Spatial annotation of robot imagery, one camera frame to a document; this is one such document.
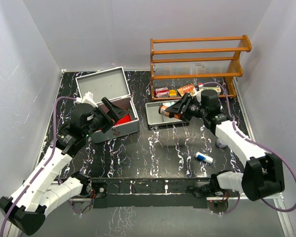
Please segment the brown glass bottle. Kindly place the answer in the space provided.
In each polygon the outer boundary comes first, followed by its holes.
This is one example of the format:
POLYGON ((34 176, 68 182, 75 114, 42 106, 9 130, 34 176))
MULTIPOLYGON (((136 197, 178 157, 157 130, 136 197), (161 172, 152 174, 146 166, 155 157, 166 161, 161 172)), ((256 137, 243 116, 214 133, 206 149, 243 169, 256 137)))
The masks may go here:
POLYGON ((181 115, 180 114, 174 113, 174 112, 168 112, 168 111, 166 111, 167 109, 168 109, 168 107, 162 105, 162 106, 159 107, 158 112, 159 112, 160 115, 163 115, 165 117, 168 117, 168 118, 171 118, 171 119, 175 118, 175 119, 180 119, 181 120, 181 115))

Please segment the grey medicine case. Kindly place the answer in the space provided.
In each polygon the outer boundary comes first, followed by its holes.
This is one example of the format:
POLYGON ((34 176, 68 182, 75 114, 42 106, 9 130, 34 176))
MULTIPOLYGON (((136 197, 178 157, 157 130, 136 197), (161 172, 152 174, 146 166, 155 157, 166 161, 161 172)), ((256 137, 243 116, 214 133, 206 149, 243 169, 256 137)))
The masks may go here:
POLYGON ((139 117, 123 67, 98 71, 75 80, 82 102, 91 104, 96 113, 109 119, 106 128, 100 128, 91 135, 94 143, 140 131, 139 117))

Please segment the red first aid kit pouch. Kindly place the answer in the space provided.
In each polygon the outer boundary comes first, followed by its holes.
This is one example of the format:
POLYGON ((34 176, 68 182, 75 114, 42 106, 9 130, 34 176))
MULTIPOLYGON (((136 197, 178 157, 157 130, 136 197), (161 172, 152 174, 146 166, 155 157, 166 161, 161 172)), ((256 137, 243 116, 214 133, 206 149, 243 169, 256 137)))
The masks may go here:
POLYGON ((131 119, 130 115, 127 114, 122 119, 120 119, 115 125, 120 125, 120 124, 128 123, 128 122, 131 122, 131 121, 132 121, 132 119, 131 119))

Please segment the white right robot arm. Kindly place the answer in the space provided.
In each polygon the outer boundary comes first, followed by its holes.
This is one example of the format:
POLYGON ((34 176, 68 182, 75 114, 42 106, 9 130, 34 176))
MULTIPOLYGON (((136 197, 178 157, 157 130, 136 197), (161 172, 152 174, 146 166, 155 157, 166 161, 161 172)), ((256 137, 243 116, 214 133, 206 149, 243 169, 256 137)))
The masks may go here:
POLYGON ((222 139, 242 162, 242 173, 221 171, 211 175, 207 189, 214 195, 221 196, 227 190, 234 190, 255 201, 285 189, 281 159, 255 145, 237 128, 232 117, 221 111, 219 97, 214 90, 202 91, 200 100, 186 93, 172 106, 161 106, 159 113, 184 122, 193 117, 202 119, 205 127, 222 139))

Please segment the white dropper bottle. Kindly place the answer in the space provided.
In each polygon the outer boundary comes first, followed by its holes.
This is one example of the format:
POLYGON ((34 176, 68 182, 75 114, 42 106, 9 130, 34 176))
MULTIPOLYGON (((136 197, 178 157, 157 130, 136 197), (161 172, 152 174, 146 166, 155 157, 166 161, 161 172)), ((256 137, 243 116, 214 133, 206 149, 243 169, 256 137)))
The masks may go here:
POLYGON ((176 103, 176 101, 169 101, 169 102, 162 103, 162 105, 166 106, 166 107, 170 107, 170 106, 174 105, 175 103, 176 103))

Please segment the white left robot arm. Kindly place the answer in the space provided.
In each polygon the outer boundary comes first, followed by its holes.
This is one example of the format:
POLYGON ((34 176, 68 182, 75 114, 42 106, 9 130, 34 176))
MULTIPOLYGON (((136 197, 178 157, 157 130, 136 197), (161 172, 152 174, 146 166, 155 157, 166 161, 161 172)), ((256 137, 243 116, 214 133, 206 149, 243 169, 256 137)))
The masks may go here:
POLYGON ((75 101, 70 120, 60 129, 54 128, 53 141, 34 171, 12 195, 0 198, 4 222, 9 221, 28 236, 36 233, 46 217, 70 198, 91 195, 92 180, 79 171, 52 190, 49 186, 92 133, 106 133, 129 114, 106 97, 102 99, 106 110, 86 97, 75 101))

